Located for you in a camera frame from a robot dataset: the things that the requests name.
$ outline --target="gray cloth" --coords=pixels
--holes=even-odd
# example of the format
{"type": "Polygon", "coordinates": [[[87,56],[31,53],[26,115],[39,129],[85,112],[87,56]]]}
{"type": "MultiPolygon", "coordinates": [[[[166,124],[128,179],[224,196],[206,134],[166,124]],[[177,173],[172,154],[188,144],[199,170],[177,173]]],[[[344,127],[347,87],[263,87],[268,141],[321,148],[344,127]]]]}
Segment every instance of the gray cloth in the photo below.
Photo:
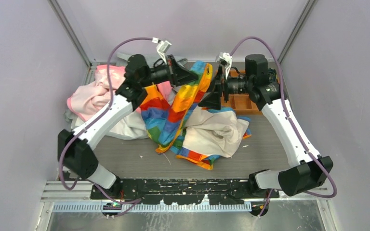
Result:
{"type": "Polygon", "coordinates": [[[77,115],[74,114],[70,109],[66,109],[65,113],[63,114],[67,123],[71,123],[73,119],[77,118],[77,115]]]}
{"type": "MultiPolygon", "coordinates": [[[[126,66],[127,65],[127,60],[128,58],[131,57],[132,54],[126,54],[126,53],[121,53],[117,52],[116,57],[117,57],[117,62],[116,66],[126,66]]],[[[157,54],[143,54],[145,57],[145,60],[148,64],[148,66],[152,67],[154,65],[154,62],[160,58],[159,55],[157,54]]],[[[174,56],[176,62],[181,65],[182,67],[188,62],[187,58],[181,57],[181,56],[174,56]]]]}

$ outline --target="cable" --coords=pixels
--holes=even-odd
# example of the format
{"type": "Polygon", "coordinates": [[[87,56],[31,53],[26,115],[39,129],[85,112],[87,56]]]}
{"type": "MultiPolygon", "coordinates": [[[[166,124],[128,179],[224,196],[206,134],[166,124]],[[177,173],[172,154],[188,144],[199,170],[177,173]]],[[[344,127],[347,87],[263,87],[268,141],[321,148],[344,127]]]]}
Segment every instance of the cable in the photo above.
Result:
{"type": "Polygon", "coordinates": [[[239,72],[237,67],[232,66],[232,67],[230,67],[230,69],[234,69],[238,75],[241,75],[241,73],[239,72]]]}
{"type": "Polygon", "coordinates": [[[270,202],[270,196],[272,195],[272,192],[273,192],[273,189],[270,190],[269,194],[267,195],[266,197],[266,202],[264,203],[264,206],[262,208],[262,210],[260,210],[260,213],[258,215],[258,218],[260,219],[260,216],[263,214],[264,210],[266,209],[266,206],[269,204],[270,202]]]}
{"type": "Polygon", "coordinates": [[[279,76],[279,81],[280,81],[280,92],[281,92],[281,104],[283,106],[283,109],[284,109],[284,112],[286,113],[286,117],[288,118],[290,124],[291,124],[291,127],[293,128],[294,130],[294,133],[296,133],[297,135],[297,138],[299,139],[301,145],[303,146],[303,148],[305,149],[306,153],[310,155],[311,159],[313,159],[313,161],[317,164],[317,166],[321,169],[321,171],[324,173],[324,175],[326,175],[326,177],[328,178],[328,180],[330,181],[331,185],[332,185],[332,194],[331,195],[322,195],[322,194],[318,194],[318,193],[314,193],[314,192],[309,192],[309,191],[306,191],[305,193],[307,194],[310,194],[312,196],[317,196],[317,197],[321,197],[321,198],[333,198],[337,195],[337,186],[335,185],[335,182],[334,180],[332,179],[332,177],[330,176],[330,174],[327,172],[327,170],[324,168],[324,166],[318,161],[318,159],[310,152],[309,148],[307,147],[306,143],[304,142],[303,138],[301,137],[296,125],[294,124],[293,120],[290,118],[290,113],[289,111],[287,110],[287,107],[286,107],[286,102],[285,102],[285,97],[284,97],[284,77],[283,77],[283,71],[281,70],[281,66],[280,66],[280,63],[278,62],[278,59],[274,53],[274,51],[271,49],[271,47],[265,42],[263,41],[261,38],[258,38],[256,36],[249,36],[249,37],[246,37],[244,39],[242,39],[236,46],[235,48],[232,50],[232,52],[230,52],[230,56],[232,56],[235,51],[238,49],[238,47],[246,40],[248,39],[254,39],[254,40],[257,40],[259,42],[261,42],[270,52],[270,54],[272,55],[275,63],[276,63],[276,66],[277,66],[277,71],[278,71],[278,76],[279,76]]]}
{"type": "MultiPolygon", "coordinates": [[[[87,129],[89,129],[95,122],[97,122],[100,118],[102,118],[109,110],[110,106],[113,105],[113,95],[114,95],[114,92],[113,92],[113,87],[112,87],[112,84],[111,84],[111,76],[110,76],[110,62],[111,62],[111,58],[113,57],[114,53],[116,52],[116,50],[118,48],[120,48],[122,45],[128,43],[128,42],[131,42],[131,41],[136,41],[136,40],[149,40],[149,41],[152,41],[153,39],[152,38],[144,38],[144,37],[139,37],[139,38],[131,38],[131,39],[128,39],[128,40],[125,40],[124,42],[120,43],[119,45],[117,45],[110,53],[108,59],[107,59],[107,81],[108,81],[108,85],[110,86],[109,87],[109,92],[110,92],[110,102],[107,106],[107,109],[104,110],[95,120],[93,120],[91,123],[89,123],[83,130],[81,130],[79,133],[77,133],[76,135],[74,135],[74,137],[65,145],[65,148],[62,150],[61,154],[60,154],[60,158],[59,158],[59,177],[60,177],[60,181],[62,183],[62,185],[64,186],[65,189],[67,190],[72,190],[74,189],[74,187],[76,186],[77,184],[77,181],[78,181],[78,177],[76,178],[76,180],[74,181],[73,185],[71,187],[69,187],[66,182],[65,182],[65,177],[63,175],[63,161],[65,159],[65,155],[66,155],[66,151],[69,149],[69,147],[71,146],[71,144],[81,135],[83,134],[87,129]]],[[[89,180],[89,182],[93,183],[99,190],[100,192],[109,200],[113,201],[113,202],[116,202],[116,203],[119,203],[119,204],[134,204],[136,205],[137,203],[140,202],[141,199],[137,199],[137,200],[134,200],[134,201],[130,201],[130,202],[117,202],[116,200],[112,199],[110,196],[107,195],[106,192],[104,192],[104,190],[99,186],[97,185],[96,183],[92,182],[89,180]]],[[[124,212],[121,212],[118,216],[122,216],[124,215],[125,213],[124,212]]]]}

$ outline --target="gray table surface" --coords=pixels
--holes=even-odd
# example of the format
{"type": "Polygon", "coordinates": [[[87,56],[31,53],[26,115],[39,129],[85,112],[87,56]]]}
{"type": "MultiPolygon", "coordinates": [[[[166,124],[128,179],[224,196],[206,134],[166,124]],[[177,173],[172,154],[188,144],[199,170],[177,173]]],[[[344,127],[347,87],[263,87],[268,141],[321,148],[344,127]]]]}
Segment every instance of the gray table surface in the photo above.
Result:
{"type": "Polygon", "coordinates": [[[155,152],[150,139],[124,141],[104,137],[95,149],[100,163],[121,178],[246,178],[263,170],[289,167],[284,149],[263,115],[249,115],[252,136],[244,139],[232,158],[219,158],[213,170],[206,170],[171,151],[155,152]]]}

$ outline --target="colorful fabric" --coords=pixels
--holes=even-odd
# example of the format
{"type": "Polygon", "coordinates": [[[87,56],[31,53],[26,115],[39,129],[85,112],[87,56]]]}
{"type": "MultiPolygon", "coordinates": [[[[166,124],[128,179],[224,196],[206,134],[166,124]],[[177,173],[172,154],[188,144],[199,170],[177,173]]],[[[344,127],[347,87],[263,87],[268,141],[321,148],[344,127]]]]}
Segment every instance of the colorful fabric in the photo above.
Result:
{"type": "Polygon", "coordinates": [[[172,105],[167,103],[155,85],[145,88],[148,95],[140,105],[141,116],[148,136],[159,146],[157,153],[163,153],[173,145],[209,88],[212,65],[197,61],[190,71],[197,74],[198,79],[183,85],[172,105]]]}
{"type": "MultiPolygon", "coordinates": [[[[234,110],[230,107],[223,107],[220,110],[213,110],[213,109],[208,110],[208,112],[210,113],[220,113],[220,112],[227,112],[227,111],[234,112],[234,110]]],[[[250,119],[248,117],[237,117],[237,118],[250,122],[250,119]]],[[[175,140],[170,150],[177,154],[176,156],[177,158],[183,158],[204,169],[213,170],[214,161],[217,160],[219,157],[221,157],[221,155],[219,154],[211,154],[211,155],[200,154],[200,153],[191,151],[183,147],[185,136],[186,136],[186,130],[183,131],[182,135],[178,136],[178,138],[175,140]]],[[[242,138],[245,139],[250,136],[251,136],[251,131],[249,129],[246,129],[242,138]]]]}

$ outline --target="metal floor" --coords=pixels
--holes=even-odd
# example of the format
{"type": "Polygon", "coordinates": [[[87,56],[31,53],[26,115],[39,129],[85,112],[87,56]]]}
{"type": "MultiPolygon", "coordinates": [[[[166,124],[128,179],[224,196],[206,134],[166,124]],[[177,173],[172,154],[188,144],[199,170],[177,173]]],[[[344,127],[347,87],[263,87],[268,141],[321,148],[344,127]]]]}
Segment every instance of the metal floor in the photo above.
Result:
{"type": "Polygon", "coordinates": [[[263,169],[287,169],[284,149],[271,124],[263,115],[250,115],[252,136],[240,144],[232,158],[219,158],[213,170],[205,170],[171,151],[155,152],[150,139],[124,141],[104,137],[95,149],[100,163],[122,178],[247,178],[263,169]]]}
{"type": "Polygon", "coordinates": [[[53,213],[48,231],[325,231],[316,200],[270,202],[260,220],[248,212],[53,213]]]}

